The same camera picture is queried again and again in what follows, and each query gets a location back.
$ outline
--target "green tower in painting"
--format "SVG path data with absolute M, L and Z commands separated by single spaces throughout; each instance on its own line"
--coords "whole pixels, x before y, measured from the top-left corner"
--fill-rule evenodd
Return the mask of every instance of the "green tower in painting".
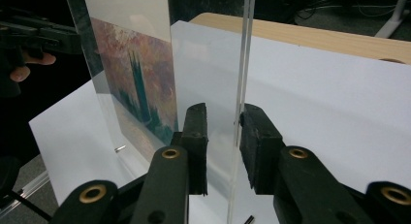
M 137 98 L 139 100 L 140 110 L 142 112 L 142 123 L 146 125 L 151 121 L 151 115 L 150 115 L 150 108 L 147 102 L 147 96 L 145 94 L 142 67 L 140 65 L 139 58 L 136 58 L 134 53 L 133 55 L 130 55 L 129 53 L 129 56 L 130 56 L 131 69 L 133 72 L 134 85 L 136 86 L 136 91 L 137 91 Z

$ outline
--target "clear acrylic sheet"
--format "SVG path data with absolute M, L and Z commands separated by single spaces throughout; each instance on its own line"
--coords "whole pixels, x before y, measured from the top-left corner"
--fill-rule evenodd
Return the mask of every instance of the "clear acrylic sheet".
M 129 170 L 141 176 L 132 161 L 149 163 L 182 131 L 186 110 L 205 103 L 208 196 L 190 204 L 204 204 L 213 223 L 231 223 L 253 0 L 68 1 L 113 148 L 126 145 L 118 154 Z M 237 31 L 191 22 L 207 13 L 242 21 Z

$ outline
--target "wooden table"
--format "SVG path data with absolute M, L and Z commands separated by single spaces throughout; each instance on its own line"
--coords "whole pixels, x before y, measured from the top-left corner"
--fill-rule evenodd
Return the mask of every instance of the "wooden table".
M 242 18 L 204 13 L 190 22 L 240 32 Z M 323 49 L 411 65 L 411 42 L 301 27 L 254 19 L 253 36 L 299 46 Z

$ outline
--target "colorful painting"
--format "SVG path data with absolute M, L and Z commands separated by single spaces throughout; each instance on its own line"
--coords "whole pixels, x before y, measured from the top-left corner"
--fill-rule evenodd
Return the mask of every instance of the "colorful painting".
M 111 94 L 170 144 L 178 131 L 172 44 L 97 18 L 91 23 Z

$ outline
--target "human hand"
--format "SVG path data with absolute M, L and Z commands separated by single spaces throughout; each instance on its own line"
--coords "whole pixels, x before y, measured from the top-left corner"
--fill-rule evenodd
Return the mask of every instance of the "human hand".
M 55 62 L 55 56 L 47 52 L 44 52 L 43 58 L 40 59 L 30 56 L 26 51 L 24 51 L 23 58 L 26 64 L 51 65 Z M 27 79 L 29 75 L 30 69 L 27 66 L 15 67 L 15 69 L 10 73 L 10 79 L 16 82 L 20 82 Z

